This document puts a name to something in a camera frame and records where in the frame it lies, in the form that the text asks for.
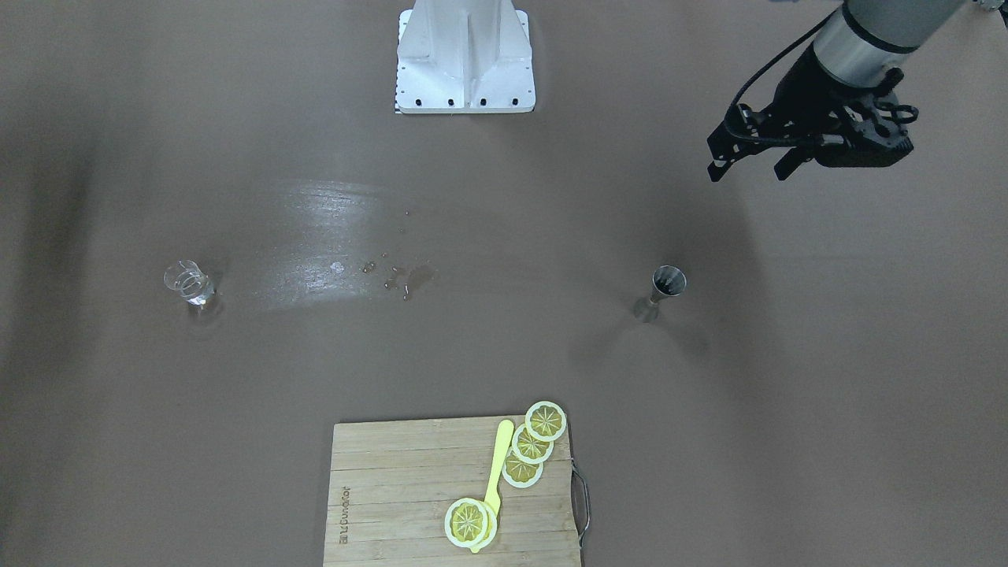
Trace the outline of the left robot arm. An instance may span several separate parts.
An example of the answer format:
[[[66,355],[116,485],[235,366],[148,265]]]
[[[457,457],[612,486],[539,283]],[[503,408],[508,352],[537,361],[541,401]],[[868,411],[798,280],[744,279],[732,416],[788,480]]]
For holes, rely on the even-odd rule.
[[[756,110],[742,101],[745,83],[708,137],[713,182],[732,165],[771,148],[786,180],[800,165],[878,169],[906,158],[914,144],[908,126],[918,108],[895,89],[903,64],[922,47],[962,1],[843,1],[789,46],[802,53]]]

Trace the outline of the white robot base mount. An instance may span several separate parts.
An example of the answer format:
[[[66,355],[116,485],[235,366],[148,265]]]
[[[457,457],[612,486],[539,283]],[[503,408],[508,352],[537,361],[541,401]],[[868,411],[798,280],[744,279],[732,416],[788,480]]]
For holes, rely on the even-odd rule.
[[[394,110],[530,113],[536,107],[528,14],[511,1],[417,1],[398,16]]]

